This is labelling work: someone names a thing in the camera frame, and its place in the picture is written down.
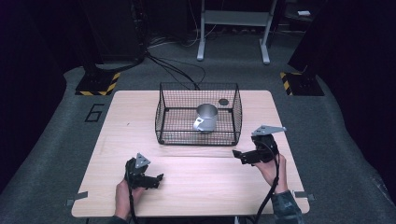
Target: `sleeve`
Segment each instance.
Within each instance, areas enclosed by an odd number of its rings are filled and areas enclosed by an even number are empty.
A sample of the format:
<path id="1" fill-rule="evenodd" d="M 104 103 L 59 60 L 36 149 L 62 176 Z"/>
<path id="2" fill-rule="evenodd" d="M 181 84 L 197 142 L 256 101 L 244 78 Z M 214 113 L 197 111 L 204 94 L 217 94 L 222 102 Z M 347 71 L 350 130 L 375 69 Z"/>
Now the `sleeve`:
<path id="1" fill-rule="evenodd" d="M 274 194 L 271 201 L 276 224 L 304 224 L 301 209 L 289 190 Z"/>
<path id="2" fill-rule="evenodd" d="M 107 224 L 128 224 L 128 222 L 120 217 L 113 216 Z"/>

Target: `black mesh basket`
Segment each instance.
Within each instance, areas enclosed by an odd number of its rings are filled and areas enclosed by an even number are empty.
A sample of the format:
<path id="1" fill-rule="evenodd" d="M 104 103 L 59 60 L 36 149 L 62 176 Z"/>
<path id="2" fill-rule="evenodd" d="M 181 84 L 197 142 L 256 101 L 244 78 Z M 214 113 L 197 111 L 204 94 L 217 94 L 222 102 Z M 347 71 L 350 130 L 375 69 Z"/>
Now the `black mesh basket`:
<path id="1" fill-rule="evenodd" d="M 213 132 L 193 129 L 196 109 L 212 104 L 218 109 Z M 155 116 L 155 133 L 160 144 L 191 146 L 236 146 L 242 129 L 242 104 L 236 83 L 164 82 Z"/>

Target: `black pole base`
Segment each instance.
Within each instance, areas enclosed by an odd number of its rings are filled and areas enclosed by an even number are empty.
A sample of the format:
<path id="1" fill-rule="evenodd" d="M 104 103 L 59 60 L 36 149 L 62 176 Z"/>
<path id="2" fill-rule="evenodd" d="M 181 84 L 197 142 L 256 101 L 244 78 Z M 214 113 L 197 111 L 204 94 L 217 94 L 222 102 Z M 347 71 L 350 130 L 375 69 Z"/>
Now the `black pole base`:
<path id="1" fill-rule="evenodd" d="M 287 95 L 324 96 L 315 77 L 301 73 L 280 73 Z"/>
<path id="2" fill-rule="evenodd" d="M 86 72 L 76 87 L 76 95 L 109 95 L 120 76 L 119 72 L 95 69 Z"/>

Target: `yellow and black hazard tape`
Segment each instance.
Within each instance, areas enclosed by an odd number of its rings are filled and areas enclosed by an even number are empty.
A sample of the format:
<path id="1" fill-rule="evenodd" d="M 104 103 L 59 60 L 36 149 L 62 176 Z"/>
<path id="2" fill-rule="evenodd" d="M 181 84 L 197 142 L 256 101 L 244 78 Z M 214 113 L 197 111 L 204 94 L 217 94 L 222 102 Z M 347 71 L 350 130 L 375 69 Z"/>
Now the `yellow and black hazard tape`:
<path id="1" fill-rule="evenodd" d="M 290 87 L 290 84 L 289 84 L 288 79 L 286 77 L 286 74 L 300 75 L 301 73 L 284 73 L 284 72 L 280 73 L 280 77 L 282 78 L 283 87 L 285 88 L 286 94 L 287 95 L 293 95 L 293 92 L 291 90 L 291 87 Z"/>
<path id="2" fill-rule="evenodd" d="M 113 92 L 114 88 L 116 87 L 117 81 L 119 80 L 120 73 L 114 75 L 113 79 L 111 80 L 110 85 L 108 86 L 106 91 L 76 91 L 76 95 L 109 95 Z"/>

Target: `table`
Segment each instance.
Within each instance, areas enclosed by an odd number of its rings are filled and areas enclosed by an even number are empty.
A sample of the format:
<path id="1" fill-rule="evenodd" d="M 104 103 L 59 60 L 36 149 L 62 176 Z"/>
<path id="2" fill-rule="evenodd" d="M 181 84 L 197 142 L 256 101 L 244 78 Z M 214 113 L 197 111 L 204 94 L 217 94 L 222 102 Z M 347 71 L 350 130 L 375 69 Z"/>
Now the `table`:
<path id="1" fill-rule="evenodd" d="M 155 112 L 158 91 L 117 91 L 108 109 L 90 163 L 78 192 L 74 217 L 111 217 L 115 189 L 125 163 L 137 152 L 151 160 L 146 175 L 164 174 L 157 189 L 148 189 L 135 207 L 138 217 L 245 216 L 257 213 L 269 185 L 255 167 L 242 165 L 232 149 L 254 149 L 251 132 L 262 124 L 281 126 L 269 91 L 240 91 L 243 127 L 234 147 L 166 146 L 157 142 Z M 290 190 L 304 191 L 284 133 L 273 134 L 279 151 L 288 160 Z M 297 198 L 303 213 L 306 198 Z M 268 203 L 264 213 L 273 213 Z"/>
<path id="2" fill-rule="evenodd" d="M 270 63 L 268 49 L 266 46 L 271 23 L 274 17 L 276 0 L 272 0 L 269 12 L 244 12 L 244 11 L 223 11 L 205 10 L 205 0 L 201 5 L 201 38 L 198 48 L 197 60 L 202 61 L 205 54 L 205 25 L 245 25 L 245 26 L 264 26 L 264 34 L 260 39 L 260 49 L 262 51 L 262 61 L 264 64 Z"/>

